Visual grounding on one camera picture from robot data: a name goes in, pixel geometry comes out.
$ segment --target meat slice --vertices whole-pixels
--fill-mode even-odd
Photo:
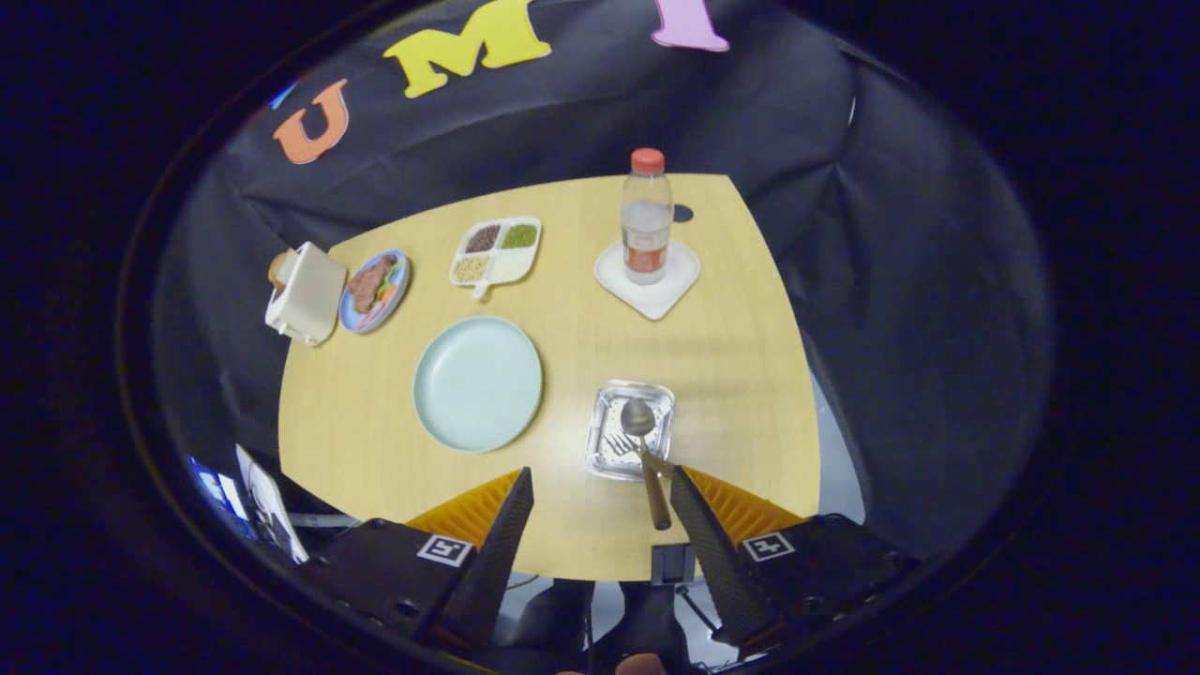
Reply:
[[[396,256],[388,253],[386,256],[379,258],[373,265],[364,269],[362,271],[354,275],[350,282],[346,285],[349,289],[350,295],[354,297],[354,311],[359,313],[366,313],[371,311],[371,305],[374,304],[376,293],[379,292],[379,287],[383,286],[383,280],[388,276],[391,270],[391,265],[396,264]]]

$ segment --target foam letter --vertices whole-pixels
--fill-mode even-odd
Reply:
[[[460,74],[475,70],[479,49],[487,46],[484,67],[500,68],[550,54],[550,44],[538,40],[529,24],[532,0],[492,0],[475,10],[460,35],[426,29],[409,35],[383,53],[395,56],[408,78],[404,96],[416,98],[444,85],[445,74],[432,64]]]
[[[659,20],[662,28],[654,31],[650,37],[659,44],[708,52],[728,50],[728,41],[713,30],[713,19],[708,16],[704,0],[655,0],[655,2],[659,5]]]
[[[318,138],[308,138],[304,131],[300,118],[304,117],[305,108],[296,110],[290,118],[284,120],[275,130],[275,138],[283,147],[283,154],[294,165],[306,165],[322,156],[342,139],[346,127],[350,123],[350,113],[346,109],[346,98],[342,98],[342,86],[344,79],[340,79],[329,85],[324,91],[312,100],[314,106],[320,106],[320,112],[325,113],[325,133]]]

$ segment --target yellow letter m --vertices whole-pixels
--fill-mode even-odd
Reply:
[[[440,30],[414,32],[383,53],[395,56],[408,78],[404,96],[416,98],[444,85],[449,79],[434,72],[433,64],[461,74],[475,70],[479,49],[487,47],[484,67],[500,68],[550,54],[550,44],[538,40],[529,24],[532,0],[492,0],[475,10],[460,35]]]

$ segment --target orange letter u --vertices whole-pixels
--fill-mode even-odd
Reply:
[[[342,139],[346,127],[350,123],[350,114],[346,109],[346,98],[342,97],[342,86],[344,85],[346,80],[340,79],[312,100],[313,104],[320,106],[328,123],[325,132],[319,137],[308,138],[308,135],[304,132],[304,124],[300,119],[304,117],[305,108],[296,110],[275,130],[272,138],[280,142],[280,145],[283,147],[283,154],[292,163],[306,165],[325,154]]]

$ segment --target plastic water bottle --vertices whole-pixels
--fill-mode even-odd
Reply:
[[[625,250],[625,275],[634,283],[654,283],[666,271],[667,243],[674,201],[662,171],[666,160],[653,148],[634,150],[632,172],[620,198],[620,240]]]

